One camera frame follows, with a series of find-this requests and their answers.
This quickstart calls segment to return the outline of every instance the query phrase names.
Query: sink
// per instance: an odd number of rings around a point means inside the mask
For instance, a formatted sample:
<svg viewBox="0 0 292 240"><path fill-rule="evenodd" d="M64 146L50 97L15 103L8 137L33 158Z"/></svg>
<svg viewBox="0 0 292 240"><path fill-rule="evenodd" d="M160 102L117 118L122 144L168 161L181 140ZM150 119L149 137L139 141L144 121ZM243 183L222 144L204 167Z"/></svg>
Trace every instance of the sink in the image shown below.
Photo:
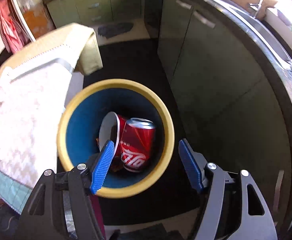
<svg viewBox="0 0 292 240"><path fill-rule="evenodd" d="M266 42L273 48L273 50L278 54L278 56L284 60L289 61L290 56L282 47L281 43L273 36L273 34L257 19L251 17L246 12L236 8L231 7L237 14L244 18L255 30L260 33L260 35L266 40Z"/></svg>

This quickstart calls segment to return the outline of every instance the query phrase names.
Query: red soda can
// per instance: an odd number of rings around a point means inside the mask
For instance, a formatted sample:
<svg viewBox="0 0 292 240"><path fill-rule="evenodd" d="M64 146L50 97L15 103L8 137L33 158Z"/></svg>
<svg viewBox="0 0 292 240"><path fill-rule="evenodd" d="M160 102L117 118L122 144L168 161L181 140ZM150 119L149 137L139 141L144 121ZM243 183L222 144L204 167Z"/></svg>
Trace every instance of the red soda can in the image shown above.
<svg viewBox="0 0 292 240"><path fill-rule="evenodd" d="M151 155L155 131L152 121L142 118L127 120L120 141L121 160L126 170L142 171Z"/></svg>

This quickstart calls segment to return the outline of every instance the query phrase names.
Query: screw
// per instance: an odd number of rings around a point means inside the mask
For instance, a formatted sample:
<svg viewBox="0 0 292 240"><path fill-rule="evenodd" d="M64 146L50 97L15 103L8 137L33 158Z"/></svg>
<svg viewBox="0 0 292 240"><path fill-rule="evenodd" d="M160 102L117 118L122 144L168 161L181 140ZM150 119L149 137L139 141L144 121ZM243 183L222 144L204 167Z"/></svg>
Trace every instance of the screw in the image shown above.
<svg viewBox="0 0 292 240"><path fill-rule="evenodd" d="M242 170L241 171L242 176L248 177L249 176L249 172L246 170Z"/></svg>
<svg viewBox="0 0 292 240"><path fill-rule="evenodd" d="M208 164L207 164L207 167L208 167L209 169L211 169L211 170L215 170L215 169L217 169L217 165L214 164L214 163L208 163Z"/></svg>
<svg viewBox="0 0 292 240"><path fill-rule="evenodd" d="M80 164L78 164L78 165L77 165L77 169L79 169L79 170L84 170L84 169L86 169L86 164L85 164L85 163L80 163Z"/></svg>
<svg viewBox="0 0 292 240"><path fill-rule="evenodd" d="M52 170L46 170L46 171L44 171L44 175L45 176L49 176L51 174L52 174Z"/></svg>

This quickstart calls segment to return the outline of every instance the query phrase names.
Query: floor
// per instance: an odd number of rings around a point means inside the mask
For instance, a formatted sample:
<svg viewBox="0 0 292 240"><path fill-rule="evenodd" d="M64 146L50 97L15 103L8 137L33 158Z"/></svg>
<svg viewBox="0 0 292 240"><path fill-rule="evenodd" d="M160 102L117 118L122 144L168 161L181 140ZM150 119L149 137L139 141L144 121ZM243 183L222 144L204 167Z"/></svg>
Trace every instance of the floor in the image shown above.
<svg viewBox="0 0 292 240"><path fill-rule="evenodd" d="M178 142L185 137L185 132L174 96L157 55L156 40L126 41L100 46L99 49L103 68L85 76L84 87L111 78L139 82L153 90L163 100L175 128L175 150L165 173L152 187L133 197L100 198L104 224L118 226L148 223L197 208L198 197L191 189L177 152Z"/></svg>
<svg viewBox="0 0 292 240"><path fill-rule="evenodd" d="M184 239L187 239L190 231L193 228L194 221L197 217L199 209L196 208L194 210L191 210L189 212L168 218L163 219L159 221L154 221L150 223L144 223L144 224L135 224L135 225L124 225L124 226L105 226L105 233L106 233L106 239L109 239L110 236L114 233L115 230L119 229L120 232L127 233L136 231L142 228L148 228L153 225L163 224L165 230L167 232L178 230L179 233L182 235Z"/></svg>
<svg viewBox="0 0 292 240"><path fill-rule="evenodd" d="M141 39L150 38L144 24L144 19L139 18L139 19L132 20L131 22L134 23L134 26L129 32L119 34L109 39L98 35L98 27L101 25L91 26L92 28L94 28L96 32L98 46L103 46L106 44L111 44L111 43L116 43L116 42L121 42L121 41L132 41L132 40L141 40Z"/></svg>

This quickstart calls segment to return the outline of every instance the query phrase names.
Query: can lid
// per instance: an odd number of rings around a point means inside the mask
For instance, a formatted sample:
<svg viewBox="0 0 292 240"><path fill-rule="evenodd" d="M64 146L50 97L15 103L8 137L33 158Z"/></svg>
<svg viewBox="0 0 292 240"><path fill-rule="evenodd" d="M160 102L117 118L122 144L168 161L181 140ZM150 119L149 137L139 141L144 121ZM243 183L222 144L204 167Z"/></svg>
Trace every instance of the can lid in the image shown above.
<svg viewBox="0 0 292 240"><path fill-rule="evenodd" d="M136 128L155 129L152 121L143 118L131 118L127 120L127 124Z"/></svg>

